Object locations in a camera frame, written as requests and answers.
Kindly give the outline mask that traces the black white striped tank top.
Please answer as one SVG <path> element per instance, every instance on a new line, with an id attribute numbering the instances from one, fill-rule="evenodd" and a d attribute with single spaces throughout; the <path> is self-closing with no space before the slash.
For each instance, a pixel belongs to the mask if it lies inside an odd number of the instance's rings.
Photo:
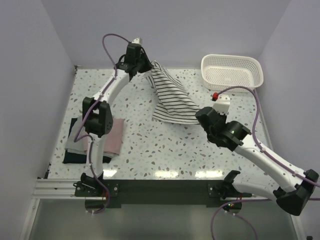
<path id="1" fill-rule="evenodd" d="M 199 122 L 195 114 L 200 107 L 188 95 L 183 84 L 157 61 L 151 64 L 152 69 L 146 79 L 158 98 L 152 117 L 171 124 L 197 125 Z"/>

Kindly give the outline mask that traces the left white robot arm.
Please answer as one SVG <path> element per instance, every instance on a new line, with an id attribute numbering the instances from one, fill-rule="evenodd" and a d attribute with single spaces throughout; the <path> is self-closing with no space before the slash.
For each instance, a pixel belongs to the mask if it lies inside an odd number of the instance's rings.
<path id="1" fill-rule="evenodd" d="M 112 130 L 114 119 L 111 105 L 121 90 L 138 73 L 143 74 L 152 69 L 152 64 L 142 47 L 142 39 L 136 38 L 129 42 L 126 53 L 114 65 L 111 77 L 103 87 L 92 97 L 85 97 L 82 101 L 82 123 L 74 141 L 87 138 L 86 170 L 75 185 L 76 195 L 82 193 L 90 197 L 102 196 L 110 199 L 110 192 L 104 180 L 103 157 L 107 135 Z"/>

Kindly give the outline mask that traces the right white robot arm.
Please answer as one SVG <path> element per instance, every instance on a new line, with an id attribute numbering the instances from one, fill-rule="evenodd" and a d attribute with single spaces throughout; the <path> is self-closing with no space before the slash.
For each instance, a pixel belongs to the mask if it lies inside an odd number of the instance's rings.
<path id="1" fill-rule="evenodd" d="M 251 131 L 237 121 L 227 122 L 226 115 L 213 107 L 200 109 L 195 118 L 217 147 L 227 148 L 267 173 L 276 183 L 273 187 L 241 180 L 238 171 L 231 171 L 223 183 L 223 192 L 230 197 L 237 193 L 253 194 L 276 201 L 285 212 L 299 216 L 311 198 L 319 179 L 313 169 L 304 170 L 284 160 L 262 144 Z"/>

